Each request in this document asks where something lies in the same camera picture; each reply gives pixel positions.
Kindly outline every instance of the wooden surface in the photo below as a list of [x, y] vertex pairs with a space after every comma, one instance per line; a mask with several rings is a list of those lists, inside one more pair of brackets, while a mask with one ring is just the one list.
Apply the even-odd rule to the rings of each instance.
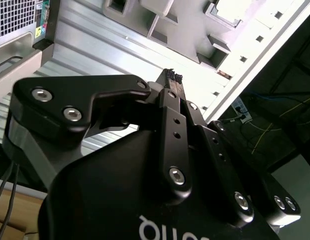
[[7, 226], [1, 240], [23, 240], [24, 232]]
[[[9, 198], [10, 191], [4, 190], [0, 197], [0, 222], [4, 220], [7, 213]], [[37, 217], [41, 204], [41, 199], [16, 193], [9, 226], [25, 233], [36, 233]]]

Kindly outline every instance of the silver screw head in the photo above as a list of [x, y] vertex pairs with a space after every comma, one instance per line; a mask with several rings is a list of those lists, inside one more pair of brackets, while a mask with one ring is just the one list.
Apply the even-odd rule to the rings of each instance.
[[81, 113], [79, 110], [75, 108], [68, 107], [64, 110], [63, 113], [64, 113], [65, 118], [67, 118], [68, 120], [72, 122], [77, 122], [81, 120]]
[[183, 185], [185, 183], [185, 177], [183, 173], [175, 167], [169, 169], [169, 176], [177, 185]]
[[194, 109], [194, 110], [197, 110], [198, 108], [197, 108], [197, 106], [194, 104], [194, 103], [189, 103], [189, 105], [191, 106], [191, 108], [192, 109]]
[[176, 95], [172, 91], [168, 91], [168, 95], [171, 96], [172, 98], [176, 97]]
[[285, 210], [286, 206], [279, 197], [275, 196], [275, 202], [282, 210]]
[[41, 88], [34, 89], [33, 91], [31, 91], [31, 94], [36, 100], [41, 102], [48, 102], [53, 98], [49, 91]]
[[138, 81], [137, 85], [140, 86], [142, 89], [146, 88], [146, 85], [143, 82], [141, 82], [141, 81]]
[[235, 200], [243, 210], [248, 210], [248, 202], [240, 192], [235, 192]]
[[288, 203], [289, 207], [291, 207], [292, 210], [296, 210], [296, 206], [294, 205], [293, 201], [290, 200], [289, 197], [286, 198], [286, 202]]
[[222, 126], [221, 123], [217, 123], [217, 127], [218, 127], [221, 131], [224, 131], [224, 130], [225, 130], [224, 126]]

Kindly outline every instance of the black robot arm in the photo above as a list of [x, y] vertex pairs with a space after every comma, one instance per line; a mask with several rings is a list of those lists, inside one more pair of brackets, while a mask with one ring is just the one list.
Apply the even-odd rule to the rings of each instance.
[[[81, 141], [139, 129], [87, 156]], [[40, 77], [14, 87], [7, 156], [48, 189], [40, 239], [278, 239], [296, 201], [219, 121], [207, 126], [182, 76]]]

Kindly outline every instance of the ventilation grille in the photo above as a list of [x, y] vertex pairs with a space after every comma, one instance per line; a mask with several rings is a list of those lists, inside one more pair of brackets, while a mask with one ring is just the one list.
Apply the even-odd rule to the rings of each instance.
[[0, 37], [34, 22], [35, 0], [0, 0]]

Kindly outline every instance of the white wall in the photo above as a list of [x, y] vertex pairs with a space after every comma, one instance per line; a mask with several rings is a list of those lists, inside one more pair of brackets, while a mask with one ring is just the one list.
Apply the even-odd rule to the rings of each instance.
[[300, 155], [274, 172], [273, 176], [298, 202], [302, 217], [283, 227], [281, 240], [310, 240], [310, 166]]

